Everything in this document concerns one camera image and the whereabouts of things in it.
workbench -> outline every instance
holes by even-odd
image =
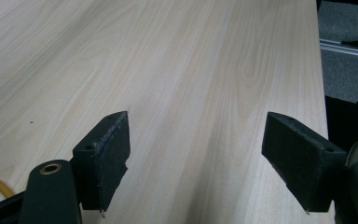
[[[1,180],[123,110],[129,170],[84,223],[334,223],[261,155],[268,111],[327,136],[314,0],[0,1]]]

wood grain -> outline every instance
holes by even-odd
[[[85,223],[333,223],[261,155],[268,111],[326,136],[314,0],[0,1],[1,179],[121,110],[129,171]]]

gray carpet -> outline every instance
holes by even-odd
[[[319,32],[322,39],[358,40],[358,6],[322,1]],[[358,56],[322,50],[322,67],[325,94],[357,102]]]

light wood grain surface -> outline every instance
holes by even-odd
[[[85,223],[333,223],[261,155],[268,111],[326,136],[314,0],[0,1],[2,180],[121,110],[129,171]]]

wooden board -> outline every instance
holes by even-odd
[[[261,155],[268,111],[326,135],[316,15],[314,0],[0,1],[0,178],[21,192],[128,110],[129,171],[85,223],[333,223]]]

